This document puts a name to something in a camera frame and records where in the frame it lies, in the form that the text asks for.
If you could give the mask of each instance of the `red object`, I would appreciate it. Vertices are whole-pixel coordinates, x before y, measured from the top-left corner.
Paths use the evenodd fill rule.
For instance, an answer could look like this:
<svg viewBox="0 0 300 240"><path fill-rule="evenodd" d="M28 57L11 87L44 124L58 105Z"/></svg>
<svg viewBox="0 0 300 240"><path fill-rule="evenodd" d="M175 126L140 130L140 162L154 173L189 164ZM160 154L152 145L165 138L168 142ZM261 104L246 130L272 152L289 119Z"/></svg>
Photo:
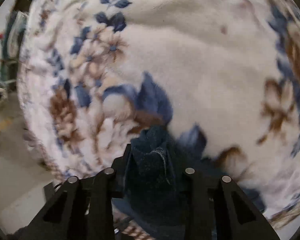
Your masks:
<svg viewBox="0 0 300 240"><path fill-rule="evenodd" d="M3 33L0 33L0 40L3 39Z"/></svg>

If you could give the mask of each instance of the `blue denim cloth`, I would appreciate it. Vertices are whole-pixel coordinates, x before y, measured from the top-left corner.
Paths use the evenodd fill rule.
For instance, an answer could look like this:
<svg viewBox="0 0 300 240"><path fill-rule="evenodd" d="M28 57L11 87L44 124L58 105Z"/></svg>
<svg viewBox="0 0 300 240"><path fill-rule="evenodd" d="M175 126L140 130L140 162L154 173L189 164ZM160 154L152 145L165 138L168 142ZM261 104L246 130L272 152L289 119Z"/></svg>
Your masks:
<svg viewBox="0 0 300 240"><path fill-rule="evenodd" d="M191 134L202 142L205 140L202 134ZM202 147L193 147L189 141L199 145L195 139L181 145L160 126L143 130L139 138L131 140L125 198L113 199L113 203L157 240L184 239L184 219L189 209L185 195L179 190L184 164L203 176L220 178L226 175L216 169L210 159L201 160ZM260 211L264 211L265 206L256 190L243 191Z"/></svg>

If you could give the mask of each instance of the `floral blanket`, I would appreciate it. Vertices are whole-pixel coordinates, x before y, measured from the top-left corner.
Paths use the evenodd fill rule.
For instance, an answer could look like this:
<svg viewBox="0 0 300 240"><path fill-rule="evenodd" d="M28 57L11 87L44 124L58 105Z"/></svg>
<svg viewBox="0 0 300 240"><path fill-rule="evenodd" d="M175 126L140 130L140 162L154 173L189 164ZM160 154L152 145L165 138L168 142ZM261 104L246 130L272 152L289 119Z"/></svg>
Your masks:
<svg viewBox="0 0 300 240"><path fill-rule="evenodd" d="M292 0L34 0L20 61L21 107L58 179L93 176L161 124L261 192L274 228L300 214Z"/></svg>

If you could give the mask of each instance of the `metal screw head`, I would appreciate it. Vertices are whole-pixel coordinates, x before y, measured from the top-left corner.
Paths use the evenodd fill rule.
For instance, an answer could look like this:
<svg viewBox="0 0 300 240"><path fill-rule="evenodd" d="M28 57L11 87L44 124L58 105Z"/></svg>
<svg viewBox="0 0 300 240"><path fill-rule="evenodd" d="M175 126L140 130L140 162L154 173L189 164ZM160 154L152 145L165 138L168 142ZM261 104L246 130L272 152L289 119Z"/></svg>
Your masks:
<svg viewBox="0 0 300 240"><path fill-rule="evenodd" d="M112 173L114 173L114 169L112 169L112 168L106 168L106 169L105 169L105 174L110 175L110 174L112 174Z"/></svg>
<svg viewBox="0 0 300 240"><path fill-rule="evenodd" d="M71 176L68 178L68 182L69 183L75 183L77 182L78 178L76 176Z"/></svg>
<svg viewBox="0 0 300 240"><path fill-rule="evenodd" d="M186 174L194 174L194 169L186 168Z"/></svg>
<svg viewBox="0 0 300 240"><path fill-rule="evenodd" d="M222 180L223 180L223 182L228 183L231 181L231 178L229 176L223 176Z"/></svg>

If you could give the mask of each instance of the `fleece blanket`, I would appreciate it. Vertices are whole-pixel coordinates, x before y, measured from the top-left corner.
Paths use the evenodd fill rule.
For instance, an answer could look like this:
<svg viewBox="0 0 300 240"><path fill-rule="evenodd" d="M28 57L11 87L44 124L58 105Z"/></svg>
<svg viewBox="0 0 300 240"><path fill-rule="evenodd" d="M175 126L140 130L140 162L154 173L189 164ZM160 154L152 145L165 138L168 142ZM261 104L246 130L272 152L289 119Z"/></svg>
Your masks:
<svg viewBox="0 0 300 240"><path fill-rule="evenodd" d="M95 175L160 124L258 190L274 228L300 214L292 0L34 0L20 62L20 104L58 179Z"/></svg>

